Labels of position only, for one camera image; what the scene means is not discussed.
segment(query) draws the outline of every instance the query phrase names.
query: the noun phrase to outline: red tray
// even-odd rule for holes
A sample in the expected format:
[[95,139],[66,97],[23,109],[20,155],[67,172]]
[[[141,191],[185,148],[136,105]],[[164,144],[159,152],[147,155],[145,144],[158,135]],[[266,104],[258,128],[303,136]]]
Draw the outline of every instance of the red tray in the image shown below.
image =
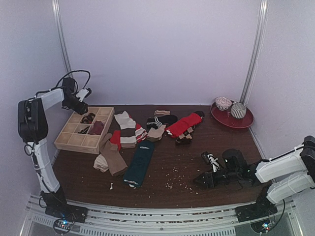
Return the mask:
[[216,106],[216,103],[213,103],[210,111],[212,116],[220,123],[236,129],[244,129],[248,128],[254,122],[254,116],[252,112],[247,108],[246,115],[243,119],[236,119],[231,115],[231,107],[230,106],[225,111],[220,111],[219,108]]

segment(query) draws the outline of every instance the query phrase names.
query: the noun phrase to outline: wooden table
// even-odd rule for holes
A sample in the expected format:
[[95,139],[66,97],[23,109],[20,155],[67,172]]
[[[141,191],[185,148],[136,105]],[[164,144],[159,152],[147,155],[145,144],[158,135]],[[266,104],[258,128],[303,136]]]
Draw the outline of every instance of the wooden table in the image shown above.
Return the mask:
[[[112,177],[109,171],[102,173],[93,168],[97,155],[60,151],[54,164],[57,179],[68,199],[86,203],[140,208],[211,207],[253,201],[262,186],[243,188],[237,183],[221,185],[215,189],[202,189],[192,180],[210,170],[200,154],[204,151],[218,157],[229,148],[242,151],[250,164],[261,157],[248,129],[231,129],[217,122],[210,115],[210,106],[114,106],[115,112],[126,110],[132,118],[146,127],[146,120],[155,109],[167,109],[178,118],[201,110],[206,116],[196,128],[193,141],[188,146],[175,146],[175,140],[166,134],[155,143],[155,151],[143,184],[132,189],[123,184],[123,178]],[[119,129],[113,120],[109,132]],[[130,164],[135,148],[121,150]]]

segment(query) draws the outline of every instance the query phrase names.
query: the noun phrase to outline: sock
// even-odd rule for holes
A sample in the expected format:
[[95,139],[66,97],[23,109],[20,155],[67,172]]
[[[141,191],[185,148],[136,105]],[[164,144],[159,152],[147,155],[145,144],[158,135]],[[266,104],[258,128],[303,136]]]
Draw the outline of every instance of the sock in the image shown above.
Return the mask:
[[164,111],[164,110],[155,110],[154,111],[155,117],[161,117],[161,116],[170,115],[170,114],[171,114],[170,111]]
[[171,135],[171,137],[175,138],[184,133],[189,127],[192,127],[193,125],[199,124],[202,122],[203,112],[197,113],[191,113],[188,117],[181,118],[178,122],[175,124],[169,126],[166,128],[167,134]]
[[166,115],[162,117],[154,117],[154,118],[148,118],[147,120],[147,128],[154,128],[158,129],[163,124],[174,124],[177,121],[177,116],[174,115]]
[[136,122],[129,117],[129,114],[124,111],[123,113],[114,115],[117,123],[120,126],[120,142],[121,144],[136,143],[135,128]]
[[115,130],[112,138],[110,139],[112,144],[116,144],[118,146],[118,151],[122,149],[122,144],[120,143],[120,132],[120,130]]
[[106,161],[105,157],[103,157],[102,154],[97,156],[97,158],[94,161],[94,166],[93,167],[96,170],[100,170],[103,173],[106,172],[109,169],[107,161]]
[[135,148],[136,144],[122,144],[122,149]]
[[156,142],[162,139],[163,133],[165,131],[166,125],[162,125],[160,128],[158,129],[154,129],[151,128],[149,130],[148,136],[147,136],[147,140],[151,141],[151,142]]
[[142,140],[145,140],[147,135],[148,135],[147,131],[144,128],[142,128],[140,124],[137,123],[135,131],[136,141],[141,142]]
[[118,152],[118,146],[109,141],[111,134],[106,134],[99,144],[99,151],[107,161],[112,176],[121,176],[128,169],[126,162]]
[[92,129],[89,131],[89,134],[94,135],[101,135],[104,129],[104,124],[101,121],[95,121],[92,125]]
[[179,135],[176,138],[175,145],[185,145],[185,144],[190,144],[192,142],[192,134],[195,130],[195,125],[192,127],[189,127],[184,133]]
[[134,153],[131,164],[124,175],[124,183],[134,187],[140,187],[146,175],[154,151],[154,143],[141,141]]

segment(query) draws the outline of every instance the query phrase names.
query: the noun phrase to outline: wooden compartment organizer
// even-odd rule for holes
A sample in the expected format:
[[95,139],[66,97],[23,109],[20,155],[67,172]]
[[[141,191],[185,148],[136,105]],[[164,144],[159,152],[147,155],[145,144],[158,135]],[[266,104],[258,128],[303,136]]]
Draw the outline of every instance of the wooden compartment organizer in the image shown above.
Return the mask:
[[[89,113],[94,113],[92,124],[82,124],[81,120]],[[107,134],[114,117],[113,107],[89,107],[89,111],[83,115],[73,113],[64,125],[62,131],[55,140],[57,149],[99,154],[99,143]],[[101,135],[88,134],[95,121],[104,123]],[[79,134],[84,128],[89,128],[86,134]]]

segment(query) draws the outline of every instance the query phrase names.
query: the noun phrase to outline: patterned cup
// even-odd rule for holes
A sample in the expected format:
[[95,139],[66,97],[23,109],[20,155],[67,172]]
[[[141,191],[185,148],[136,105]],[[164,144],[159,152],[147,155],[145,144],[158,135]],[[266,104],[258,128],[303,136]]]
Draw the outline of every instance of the patterned cup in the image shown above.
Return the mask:
[[216,98],[216,106],[220,111],[227,110],[232,105],[232,102],[230,99],[227,99],[226,97],[217,97]]
[[231,115],[237,119],[243,119],[246,115],[246,106],[240,102],[235,102],[231,108]]

